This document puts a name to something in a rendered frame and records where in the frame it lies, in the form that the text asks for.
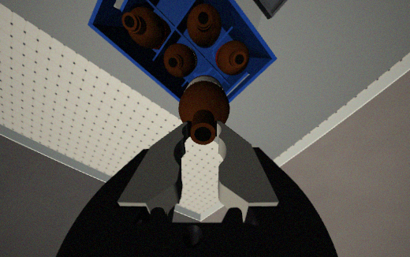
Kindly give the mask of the black rectangular tray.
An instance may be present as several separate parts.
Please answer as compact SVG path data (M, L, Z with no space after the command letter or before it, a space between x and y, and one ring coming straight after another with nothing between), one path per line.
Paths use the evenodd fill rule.
M253 0L269 20L286 3L287 0ZM268 9L269 8L269 9Z

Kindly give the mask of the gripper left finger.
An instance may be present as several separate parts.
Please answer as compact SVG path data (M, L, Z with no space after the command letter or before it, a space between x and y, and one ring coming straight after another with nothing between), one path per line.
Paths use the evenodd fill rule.
M191 126L185 121L114 174L80 212L56 257L81 257L119 229L148 222L155 207L163 208L172 222L181 200L181 158Z

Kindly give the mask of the brown glass bottle with white label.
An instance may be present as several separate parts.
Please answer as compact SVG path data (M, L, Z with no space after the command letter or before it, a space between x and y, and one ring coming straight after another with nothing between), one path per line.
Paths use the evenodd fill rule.
M226 123L229 100L220 82L208 75L194 78L181 96L178 111L184 123L191 121L191 139L200 145L215 139L215 121Z

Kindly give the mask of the dark blue crate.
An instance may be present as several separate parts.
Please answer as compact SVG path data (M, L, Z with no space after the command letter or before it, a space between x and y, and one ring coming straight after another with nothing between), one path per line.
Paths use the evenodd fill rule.
M88 26L178 102L180 102L181 96L191 80L200 75L215 77L221 83L226 94L231 91L227 95L229 102L231 102L277 59L235 0L124 0L120 9L114 7L116 1L98 0ZM194 44L187 30L188 15L193 7L203 3L212 5L222 20L221 34L216 43L208 48L201 48ZM139 6L153 10L169 23L171 33L159 50L139 46L121 22L124 13ZM215 61L218 49L231 40L244 43L250 55L248 66L236 76L224 74L217 67ZM186 77L174 77L168 73L164 66L164 53L170 45L175 43L183 43L196 52L197 66Z

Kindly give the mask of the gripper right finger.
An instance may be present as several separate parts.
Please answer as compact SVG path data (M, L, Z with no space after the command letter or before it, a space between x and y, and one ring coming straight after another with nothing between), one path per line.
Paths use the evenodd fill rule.
M300 187L259 147L215 121L218 199L238 207L243 222L261 226L289 242L304 257L338 257L317 210Z

